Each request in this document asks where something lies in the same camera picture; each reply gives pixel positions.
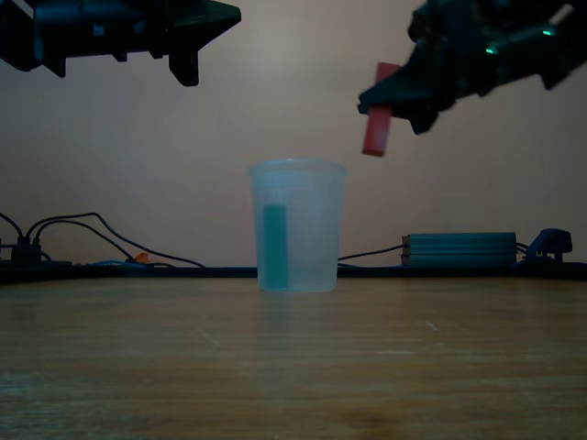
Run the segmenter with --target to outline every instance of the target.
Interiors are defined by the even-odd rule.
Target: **teal power supply box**
[[[412,234],[403,237],[402,264],[420,268],[498,268],[517,262],[514,232]]]

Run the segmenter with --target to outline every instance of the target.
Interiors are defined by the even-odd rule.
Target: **cable connector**
[[[41,249],[39,243],[30,244],[27,236],[18,238],[17,245],[12,248],[11,261],[21,265],[38,265],[41,261]]]

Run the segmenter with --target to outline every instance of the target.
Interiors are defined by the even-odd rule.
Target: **wooden table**
[[[0,439],[585,439],[587,284],[0,288]]]

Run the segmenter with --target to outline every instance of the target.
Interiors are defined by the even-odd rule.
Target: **electrical wire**
[[[67,225],[77,225],[77,226],[81,226],[84,227],[90,231],[92,231],[94,234],[96,234],[97,236],[99,236],[100,238],[106,240],[108,243],[110,243],[112,246],[114,246],[116,249],[118,249],[120,252],[122,252],[125,257],[127,257],[130,260],[134,260],[134,258],[132,258],[132,255],[130,255],[128,252],[126,252],[120,245],[118,245],[118,243],[116,243],[114,240],[112,240],[111,238],[108,238],[107,236],[105,236],[104,234],[96,231],[94,228],[92,228],[91,226],[82,223],[82,222],[73,222],[72,220],[54,220],[52,222],[48,222],[45,223],[43,226],[41,226],[39,228],[39,231],[37,231],[37,236],[35,236],[35,242],[39,242],[40,241],[40,234],[43,232],[43,230],[47,227],[47,226],[51,226],[51,225],[57,225],[57,224],[67,224]]]
[[[20,229],[20,227],[18,227],[17,222],[15,222],[8,215],[2,214],[2,213],[0,213],[0,218],[4,218],[12,227],[14,227],[18,233],[18,238],[22,238],[22,229]]]
[[[47,222],[52,222],[55,220],[65,220],[65,219],[72,219],[72,218],[82,218],[82,217],[96,217],[98,220],[100,220],[100,222],[102,223],[102,225],[105,226],[106,229],[108,229],[108,231],[110,231],[112,233],[112,235],[114,235],[116,238],[124,241],[125,243],[129,243],[129,245],[134,246],[135,248],[139,248],[141,250],[144,250],[145,252],[149,252],[150,254],[156,255],[158,257],[163,257],[165,259],[173,259],[175,261],[182,261],[184,263],[189,263],[189,264],[193,264],[199,268],[205,268],[205,266],[201,263],[198,263],[197,261],[194,261],[192,259],[187,259],[187,258],[180,258],[180,257],[174,257],[172,255],[167,255],[167,254],[163,254],[161,252],[157,252],[155,250],[149,249],[148,247],[144,247],[141,246],[138,243],[135,243],[132,240],[129,240],[128,238],[125,238],[123,236],[121,236],[120,234],[118,234],[117,231],[115,231],[112,226],[110,226],[106,220],[98,213],[86,213],[86,214],[76,214],[76,215],[59,215],[56,217],[50,217],[50,218],[45,218],[43,220],[39,220],[37,223],[35,223],[33,226],[30,227],[30,229],[27,232],[27,237],[30,238],[30,236],[32,235],[32,233],[35,231],[35,228],[37,226],[41,226]]]
[[[401,245],[401,246],[390,247],[389,249],[376,250],[374,252],[365,252],[364,254],[349,255],[347,257],[339,258],[338,261],[345,261],[347,259],[359,259],[361,257],[368,257],[369,255],[385,254],[386,252],[392,252],[394,250],[401,249],[403,247],[404,247],[404,245]]]

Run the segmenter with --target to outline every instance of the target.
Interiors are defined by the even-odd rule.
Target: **wall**
[[[68,61],[61,80],[0,65],[0,211],[29,225],[99,211],[121,233],[208,265],[252,265],[247,169],[282,157],[350,171],[342,252],[411,232],[569,229],[587,259],[587,75],[555,93],[530,79],[472,97],[416,137],[396,121],[385,159],[360,154],[359,92],[377,61],[404,62],[417,1],[233,0],[243,22],[201,52],[182,88],[149,55]],[[10,229],[0,224],[7,243]],[[55,259],[118,257],[87,231],[43,235]],[[396,264],[393,255],[363,264]]]

